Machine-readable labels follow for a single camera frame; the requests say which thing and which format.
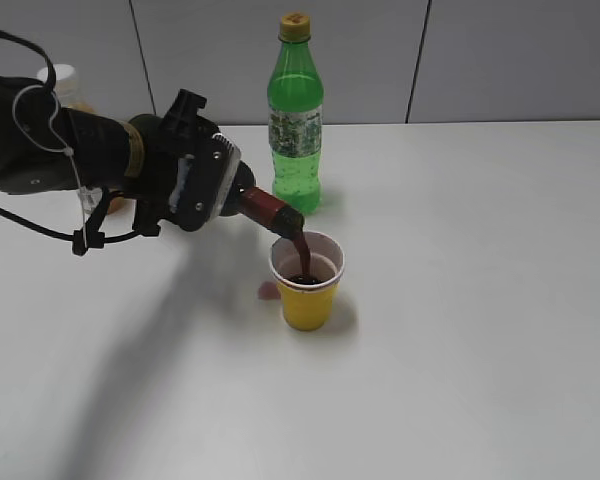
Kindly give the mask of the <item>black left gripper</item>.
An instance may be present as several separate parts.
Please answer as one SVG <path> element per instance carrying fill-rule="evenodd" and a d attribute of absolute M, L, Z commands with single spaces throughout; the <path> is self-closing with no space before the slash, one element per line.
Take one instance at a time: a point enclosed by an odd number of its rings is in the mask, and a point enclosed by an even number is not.
<path fill-rule="evenodd" d="M 223 205 L 218 195 L 230 165 L 229 147 L 219 127 L 199 114 L 206 102 L 181 89 L 164 116 L 130 120 L 142 140 L 143 162 L 126 193 L 136 201 L 132 228 L 142 236 L 157 236 L 162 221 L 197 231 Z"/>

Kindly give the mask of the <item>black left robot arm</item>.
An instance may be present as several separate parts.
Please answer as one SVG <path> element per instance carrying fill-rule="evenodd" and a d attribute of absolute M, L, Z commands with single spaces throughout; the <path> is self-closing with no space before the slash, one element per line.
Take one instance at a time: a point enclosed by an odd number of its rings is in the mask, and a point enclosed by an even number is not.
<path fill-rule="evenodd" d="M 135 202 L 132 227 L 161 221 L 193 232 L 238 212 L 229 143 L 182 90 L 163 117 L 120 122 L 58 105 L 35 79 L 0 76 L 0 191 L 10 195 L 105 189 Z"/>

